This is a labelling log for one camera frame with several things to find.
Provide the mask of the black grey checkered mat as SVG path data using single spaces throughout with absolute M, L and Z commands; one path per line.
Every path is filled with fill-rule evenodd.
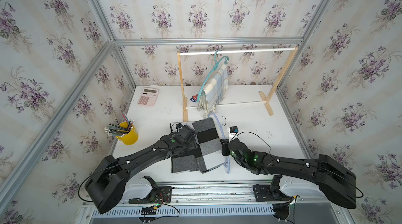
M 199 171 L 204 174 L 226 163 L 226 158 L 222 155 L 218 131 L 212 118 L 183 122 L 182 125 L 195 131 L 195 148 L 171 158 L 172 173 Z

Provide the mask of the light blue plastic hanger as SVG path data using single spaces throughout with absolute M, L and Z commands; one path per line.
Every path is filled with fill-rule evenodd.
M 225 163 L 224 163 L 224 167 L 225 167 L 226 170 L 227 170 L 227 174 L 229 174 L 229 173 L 230 173 L 230 159 L 229 159 L 229 154 L 230 154 L 230 153 L 229 153 L 228 148 L 227 148 L 227 144 L 229 143 L 229 140 L 226 139 L 225 133 L 224 133 L 224 130 L 223 130 L 223 127 L 224 127 L 226 124 L 221 124 L 221 123 L 220 123 L 220 121 L 219 121 L 219 119 L 218 119 L 218 116 L 215 114 L 215 112 L 209 112 L 209 113 L 208 113 L 208 116 L 213 116 L 213 117 L 215 118 L 215 120 L 216 120 L 216 123 L 217 123 L 218 126 L 219 126 L 219 130 L 220 130 L 221 135 L 222 135 L 222 138 L 220 139 L 220 143 L 221 143 L 221 146 L 222 146 L 222 155 L 226 157 L 226 161 L 225 161 Z

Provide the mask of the blue cream plaid scarf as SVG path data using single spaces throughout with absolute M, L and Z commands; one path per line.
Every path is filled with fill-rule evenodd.
M 223 64 L 215 75 L 200 89 L 197 97 L 197 110 L 203 112 L 204 117 L 207 117 L 210 112 L 216 111 L 216 106 L 226 98 L 228 80 L 227 65 Z

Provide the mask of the teal plastic hanger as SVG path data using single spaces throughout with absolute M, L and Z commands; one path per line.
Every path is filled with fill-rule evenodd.
M 208 82 L 211 74 L 220 67 L 220 62 L 223 60 L 224 65 L 226 66 L 228 64 L 229 60 L 230 60 L 228 56 L 223 56 L 220 60 L 217 60 L 217 55 L 218 55 L 218 53 L 221 53 L 221 52 L 222 52 L 222 50 L 216 50 L 215 53 L 214 53 L 213 60 L 214 60 L 215 64 L 213 65 L 211 71 L 208 73 L 206 79 L 204 80 L 203 84 L 201 85 L 201 88 L 200 88 L 199 93 L 197 95 L 197 100 L 196 100 L 197 102 L 199 102 L 201 100 L 201 95 L 203 93 L 203 89 L 205 87 L 205 84 Z

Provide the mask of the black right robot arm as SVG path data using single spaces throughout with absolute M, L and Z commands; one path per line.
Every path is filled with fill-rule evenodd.
M 346 208 L 357 208 L 356 175 L 328 155 L 317 159 L 294 159 L 252 151 L 239 139 L 222 139 L 223 156 L 256 175 L 285 175 L 318 185 L 328 200 Z

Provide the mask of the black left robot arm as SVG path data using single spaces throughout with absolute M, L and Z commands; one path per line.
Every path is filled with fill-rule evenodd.
M 98 212 L 104 214 L 121 202 L 127 182 L 136 174 L 159 161 L 195 148 L 196 132 L 185 125 L 139 152 L 119 158 L 105 157 L 86 179 L 84 188 Z

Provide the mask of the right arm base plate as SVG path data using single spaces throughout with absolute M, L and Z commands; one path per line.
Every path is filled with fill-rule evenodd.
M 281 175 L 275 175 L 270 184 L 255 184 L 253 188 L 257 202 L 288 202 L 293 199 L 280 190 Z

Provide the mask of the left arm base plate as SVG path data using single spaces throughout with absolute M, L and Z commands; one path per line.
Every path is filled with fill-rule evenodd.
M 150 176 L 144 176 L 139 184 L 130 186 L 130 192 L 134 195 L 130 196 L 128 203 L 171 203 L 172 190 L 173 187 L 159 186 Z

